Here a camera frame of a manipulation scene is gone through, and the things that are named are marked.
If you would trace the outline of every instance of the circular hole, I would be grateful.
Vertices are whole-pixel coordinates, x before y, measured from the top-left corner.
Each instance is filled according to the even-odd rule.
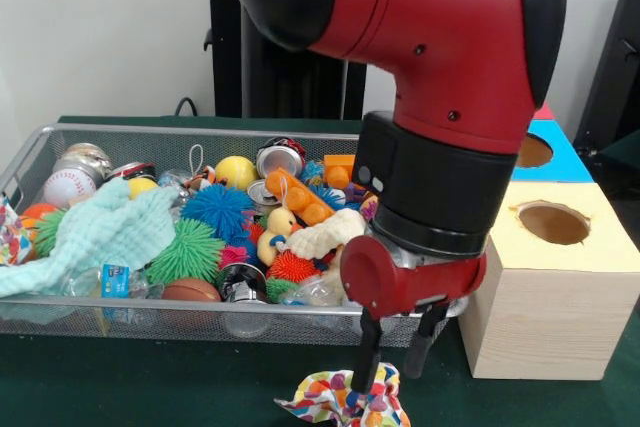
[[[537,135],[527,134],[518,153],[518,167],[542,167],[551,162],[553,149]]]
[[[529,232],[552,244],[578,244],[589,235],[589,220],[564,205],[534,202],[521,206],[518,217]]]

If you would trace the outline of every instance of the green tablecloth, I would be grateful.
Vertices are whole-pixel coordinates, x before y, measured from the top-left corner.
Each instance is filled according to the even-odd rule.
[[[358,123],[231,119],[67,122],[348,132]],[[305,425],[271,402],[309,373],[349,368],[354,348],[0,336],[0,425]],[[402,365],[404,351],[384,359]],[[415,426],[640,425],[640,317],[634,315],[602,382],[474,380],[457,323],[400,400]]]

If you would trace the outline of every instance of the baseball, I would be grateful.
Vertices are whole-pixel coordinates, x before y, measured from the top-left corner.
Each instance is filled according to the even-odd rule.
[[[96,184],[88,174],[77,169],[62,169],[47,179],[44,184],[44,199],[59,209],[66,209],[69,207],[69,200],[95,191]]]

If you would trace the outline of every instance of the green spiky ball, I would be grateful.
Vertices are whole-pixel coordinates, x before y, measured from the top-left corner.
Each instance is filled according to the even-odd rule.
[[[269,216],[268,215],[263,215],[258,220],[258,225],[261,225],[264,230],[267,230],[267,222],[268,221],[269,221]]]
[[[39,258],[48,257],[56,246],[58,227],[67,213],[66,210],[56,210],[45,214],[41,220],[36,222],[36,254]]]
[[[151,282],[170,284],[190,277],[215,284],[219,275],[220,252],[225,243],[214,238],[213,234],[213,229],[203,222],[179,220],[176,238],[147,270]]]
[[[271,277],[267,279],[267,298],[269,299],[269,302],[277,304],[280,302],[281,295],[297,288],[298,284],[295,282],[289,282],[284,279],[274,279]]]

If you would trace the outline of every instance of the blue box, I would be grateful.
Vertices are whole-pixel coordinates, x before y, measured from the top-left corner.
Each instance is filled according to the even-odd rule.
[[[582,182],[593,179],[578,154],[573,149],[562,128],[554,120],[534,120],[527,134],[530,138],[542,140],[551,148],[551,160],[539,167],[516,167],[513,181],[529,182]]]

